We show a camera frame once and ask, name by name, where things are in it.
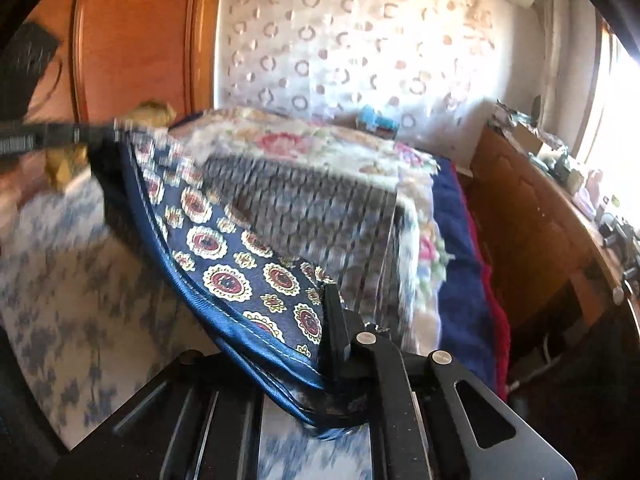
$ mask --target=wall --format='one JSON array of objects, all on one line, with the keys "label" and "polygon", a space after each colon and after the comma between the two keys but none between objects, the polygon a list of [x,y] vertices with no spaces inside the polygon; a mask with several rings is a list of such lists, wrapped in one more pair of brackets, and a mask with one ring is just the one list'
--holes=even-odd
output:
[{"label": "wall", "polygon": [[585,114],[596,54],[596,13],[589,0],[569,0],[570,41],[561,67],[557,126],[553,132],[572,148]]},{"label": "wall", "polygon": [[539,93],[538,17],[503,0],[222,0],[219,20],[217,107],[353,125],[371,104],[462,166],[496,98]]}]

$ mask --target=wallpaper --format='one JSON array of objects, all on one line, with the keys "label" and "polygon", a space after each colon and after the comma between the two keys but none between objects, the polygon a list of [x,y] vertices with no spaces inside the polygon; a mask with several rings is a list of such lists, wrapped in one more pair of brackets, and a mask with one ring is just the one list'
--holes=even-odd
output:
[{"label": "wallpaper", "polygon": [[482,93],[493,32],[484,0],[222,0],[216,106],[353,126],[369,104],[420,146]]}]

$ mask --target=blue blanket with red edge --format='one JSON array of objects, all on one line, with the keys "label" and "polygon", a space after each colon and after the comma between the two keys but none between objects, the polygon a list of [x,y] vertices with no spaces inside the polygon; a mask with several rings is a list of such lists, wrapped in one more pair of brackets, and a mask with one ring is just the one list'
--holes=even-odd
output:
[{"label": "blue blanket with red edge", "polygon": [[455,256],[438,294],[440,348],[496,392],[495,325],[482,281],[484,263],[476,253],[455,167],[447,158],[435,158],[440,172],[433,179],[433,214],[447,253]]}]

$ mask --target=wooden dresser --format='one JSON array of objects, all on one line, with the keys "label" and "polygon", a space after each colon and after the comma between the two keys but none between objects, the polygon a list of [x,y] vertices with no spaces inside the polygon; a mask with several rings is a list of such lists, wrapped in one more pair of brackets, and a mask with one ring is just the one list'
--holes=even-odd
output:
[{"label": "wooden dresser", "polygon": [[[583,271],[594,262],[602,266],[596,258],[602,249],[599,235],[590,231],[567,193],[487,127],[471,170],[468,206],[482,256],[494,270],[492,285],[511,327],[517,329],[544,310],[568,284],[576,294],[578,289],[588,292]],[[603,306],[595,300],[587,303],[592,307],[582,303],[580,307],[591,324]]]}]

